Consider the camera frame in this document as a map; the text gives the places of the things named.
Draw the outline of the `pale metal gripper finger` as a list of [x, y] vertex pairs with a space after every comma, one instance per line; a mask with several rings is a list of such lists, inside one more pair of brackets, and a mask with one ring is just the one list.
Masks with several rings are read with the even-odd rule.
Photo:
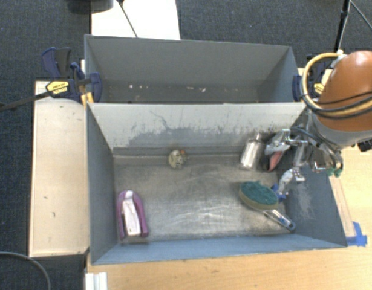
[[287, 194], [287, 186], [291, 183], [291, 181], [293, 179], [296, 182], [304, 182], [305, 181], [304, 175], [296, 167], [288, 169], [282, 174], [282, 177], [280, 178], [279, 183], [278, 183], [277, 193], [279, 195], [286, 195]]
[[277, 152], [285, 152], [290, 147], [290, 130], [281, 130], [266, 144], [264, 154], [272, 155]]

